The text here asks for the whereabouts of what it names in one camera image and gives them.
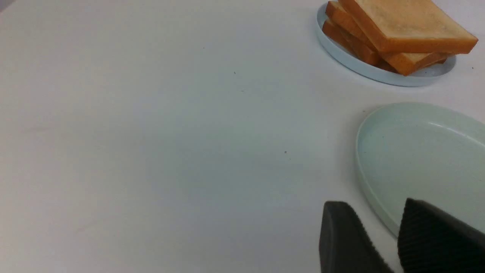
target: bread crust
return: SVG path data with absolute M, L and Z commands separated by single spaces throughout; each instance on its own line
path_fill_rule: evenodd
M 322 26 L 322 31 L 327 37 L 336 41 L 339 45 L 343 46 L 346 50 L 348 50 L 351 54 L 355 55 L 354 50 L 347 42 L 347 40 L 342 36 L 340 29 L 337 25 L 332 23 L 331 20 L 327 19 Z

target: white tabletop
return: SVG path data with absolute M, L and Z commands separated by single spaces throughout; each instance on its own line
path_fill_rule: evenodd
M 479 39 L 481 0 L 437 3 Z M 319 272 L 359 123 L 391 102 L 485 122 L 485 48 L 432 86 L 363 78 L 314 33 L 321 0 L 17 0 L 0 14 L 0 272 Z

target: light blue plate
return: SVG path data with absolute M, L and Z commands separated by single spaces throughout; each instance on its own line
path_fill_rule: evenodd
M 354 57 L 346 49 L 334 42 L 334 40 L 328 38 L 323 33 L 322 26 L 325 20 L 328 18 L 325 14 L 326 8 L 327 4 L 324 4 L 322 7 L 320 7 L 320 9 L 318 9 L 317 23 L 315 24 L 320 43 L 335 60 L 362 76 L 390 85 L 424 86 L 435 82 L 441 76 L 450 72 L 456 64 L 456 57 L 452 56 L 449 57 L 442 65 L 436 64 L 421 69 L 407 77 L 368 65 Z
M 356 172 L 395 235 L 408 197 L 485 232 L 485 125 L 470 117 L 424 103 L 382 107 L 359 128 Z

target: toast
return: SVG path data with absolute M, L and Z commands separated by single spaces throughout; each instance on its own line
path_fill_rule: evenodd
M 394 67 L 400 74 L 408 76 L 409 74 L 440 61 L 446 60 L 450 56 L 448 53 L 432 53 L 420 56 L 423 53 L 395 54 L 395 53 L 381 53 L 381 57 Z
M 347 42 L 347 40 L 342 36 L 340 28 L 331 20 L 327 19 L 322 26 L 322 31 L 327 37 L 336 41 L 339 45 L 343 46 L 352 55 L 355 55 L 354 50 Z
M 375 48 L 375 46 L 369 41 L 367 36 L 365 36 L 365 34 L 356 24 L 354 18 L 352 18 L 352 16 L 345 11 L 339 2 L 329 1 L 325 13 L 327 14 L 328 18 L 338 26 L 343 28 L 355 38 L 359 39 L 372 50 L 377 51 L 377 48 Z
M 352 16 L 336 1 L 329 1 L 325 11 L 327 16 L 341 28 L 352 34 L 370 49 L 377 51 L 367 36 L 356 24 Z M 382 53 L 381 57 L 390 63 L 404 76 L 413 73 L 423 67 L 434 64 L 436 61 L 446 59 L 449 55 L 443 53 Z
M 431 0 L 339 0 L 379 52 L 469 53 L 478 42 Z
M 356 56 L 362 62 L 369 64 L 371 66 L 375 66 L 380 62 L 383 62 L 381 56 L 379 56 L 379 54 L 376 51 L 370 49 L 364 43 L 359 41 L 356 37 L 350 35 L 350 33 L 346 32 L 343 29 L 341 29 L 340 32 L 342 33 L 342 36 L 345 38 L 345 40 L 347 40 L 347 42 L 350 44 L 350 46 L 356 53 Z

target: ribbed rubber pad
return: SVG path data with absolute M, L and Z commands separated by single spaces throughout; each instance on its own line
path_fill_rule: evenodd
M 374 248 L 356 212 L 345 202 L 323 208 L 320 232 L 322 273 L 392 273 Z
M 485 235 L 425 201 L 407 199 L 398 253 L 406 273 L 485 272 Z

